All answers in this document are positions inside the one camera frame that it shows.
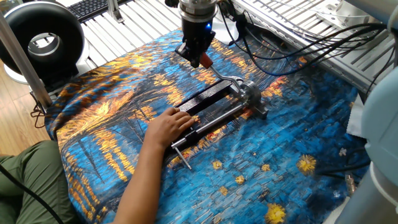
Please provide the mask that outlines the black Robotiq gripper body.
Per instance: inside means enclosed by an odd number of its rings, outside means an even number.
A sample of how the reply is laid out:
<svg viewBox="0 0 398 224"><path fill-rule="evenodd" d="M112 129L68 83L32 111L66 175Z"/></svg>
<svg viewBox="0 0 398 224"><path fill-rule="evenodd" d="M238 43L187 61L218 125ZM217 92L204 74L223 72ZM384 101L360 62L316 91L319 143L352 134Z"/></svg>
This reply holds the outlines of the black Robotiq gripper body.
<svg viewBox="0 0 398 224"><path fill-rule="evenodd" d="M190 50L206 52L215 37L212 28L212 19L205 22L191 22L182 19L183 43L186 43Z"/></svg>

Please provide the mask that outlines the person's right hand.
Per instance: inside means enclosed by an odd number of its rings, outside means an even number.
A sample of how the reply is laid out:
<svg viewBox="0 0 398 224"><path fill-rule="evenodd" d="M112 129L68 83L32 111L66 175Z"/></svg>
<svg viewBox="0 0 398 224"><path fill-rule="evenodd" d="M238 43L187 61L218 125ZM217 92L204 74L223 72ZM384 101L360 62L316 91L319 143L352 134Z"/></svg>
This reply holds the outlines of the person's right hand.
<svg viewBox="0 0 398 224"><path fill-rule="evenodd" d="M144 137L144 145L165 150L186 129L194 124L194 118L178 108L168 108L150 122Z"/></svg>

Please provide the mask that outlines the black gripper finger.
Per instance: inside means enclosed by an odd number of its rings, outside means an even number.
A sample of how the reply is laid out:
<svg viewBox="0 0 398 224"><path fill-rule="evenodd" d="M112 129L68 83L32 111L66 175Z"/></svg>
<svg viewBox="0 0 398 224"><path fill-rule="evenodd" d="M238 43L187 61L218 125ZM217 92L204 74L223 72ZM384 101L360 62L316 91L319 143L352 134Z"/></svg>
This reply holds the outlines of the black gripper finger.
<svg viewBox="0 0 398 224"><path fill-rule="evenodd" d="M203 50L197 50L197 49L193 49L190 51L190 65L193 68L197 68L200 65L200 61L201 61L201 57L203 56L203 54L205 53L205 51Z"/></svg>
<svg viewBox="0 0 398 224"><path fill-rule="evenodd" d="M187 44L184 42L181 45L179 45L175 49L175 53L184 58L185 60L188 60L189 62L192 61L192 56L191 56L191 50L189 47L187 47Z"/></svg>

